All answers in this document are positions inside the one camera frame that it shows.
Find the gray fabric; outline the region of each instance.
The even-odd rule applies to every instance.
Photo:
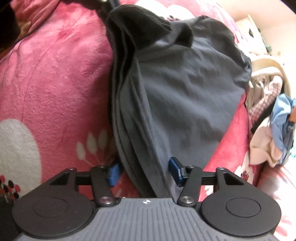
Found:
[[[133,5],[106,21],[114,53],[113,131],[123,165],[143,196],[176,198],[168,160],[204,168],[251,77],[250,59],[221,22],[167,22]]]

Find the fleece blanket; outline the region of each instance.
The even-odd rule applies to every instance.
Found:
[[[226,24],[236,43],[243,39],[233,19],[212,1],[121,4],[138,4],[172,21],[207,15]],[[19,198],[65,168],[87,171],[117,155],[107,112],[112,51],[96,12],[57,0],[13,0],[12,7],[26,31],[35,30],[0,60],[0,193],[5,200]],[[245,95],[204,170],[224,166],[255,183],[244,100]],[[200,198],[212,190],[202,188]],[[91,198],[89,187],[80,191]],[[112,191],[139,196],[126,173]]]

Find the blue cloth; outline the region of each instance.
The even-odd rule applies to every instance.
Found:
[[[291,99],[286,94],[280,94],[276,98],[274,108],[271,113],[271,132],[275,145],[282,151],[280,163],[290,151],[290,143],[284,140],[287,135],[288,120],[287,117],[296,105],[296,99]]]

